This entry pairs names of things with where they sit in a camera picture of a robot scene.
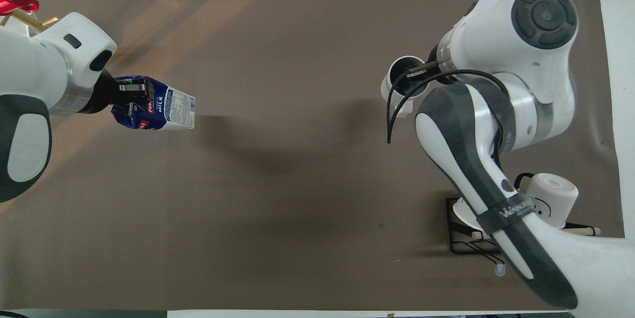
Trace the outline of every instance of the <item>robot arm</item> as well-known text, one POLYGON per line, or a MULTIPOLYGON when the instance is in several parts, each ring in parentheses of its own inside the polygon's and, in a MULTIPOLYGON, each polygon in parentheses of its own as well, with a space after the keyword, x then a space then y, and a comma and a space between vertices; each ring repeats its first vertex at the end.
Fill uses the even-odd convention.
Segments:
POLYGON ((0 26, 0 202, 23 193, 50 157, 49 112, 79 112, 116 45, 71 13, 36 36, 0 26))
POLYGON ((194 126, 193 96, 149 76, 113 78, 104 67, 117 46, 102 29, 79 13, 45 25, 26 13, 38 6, 37 0, 0 0, 5 16, 0 22, 0 202, 25 192, 45 170, 52 144, 49 113, 96 113, 113 105, 116 121, 128 128, 194 126), (39 33, 9 29, 14 18, 39 33))
POLYGON ((569 126, 575 34, 569 0, 477 0, 433 51, 438 69, 429 72, 476 69, 499 81, 461 74, 433 89, 417 113, 417 136, 538 296, 578 317, 632 316, 635 243, 551 227, 494 160, 569 126))

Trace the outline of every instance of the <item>brown paper mat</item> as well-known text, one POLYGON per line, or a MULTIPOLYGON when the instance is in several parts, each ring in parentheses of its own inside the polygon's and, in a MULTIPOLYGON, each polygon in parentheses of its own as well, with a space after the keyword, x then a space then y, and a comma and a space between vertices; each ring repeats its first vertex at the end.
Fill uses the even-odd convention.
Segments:
MULTIPOLYGON (((578 111, 502 162, 580 189, 570 221, 623 237, 599 0, 573 0, 578 111)), ((197 97, 196 128, 54 118, 39 182, 0 205, 0 305, 74 309, 550 309, 447 250, 449 180, 379 84, 472 0, 41 0, 118 43, 116 75, 197 97)))

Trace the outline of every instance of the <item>black velcro strap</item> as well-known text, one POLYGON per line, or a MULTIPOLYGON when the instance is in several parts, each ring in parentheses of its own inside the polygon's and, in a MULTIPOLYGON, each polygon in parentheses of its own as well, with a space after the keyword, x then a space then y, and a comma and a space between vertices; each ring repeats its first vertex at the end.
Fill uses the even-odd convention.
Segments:
POLYGON ((518 192, 511 198, 490 207, 476 218, 483 231, 491 235, 519 221, 536 210, 533 196, 518 192))

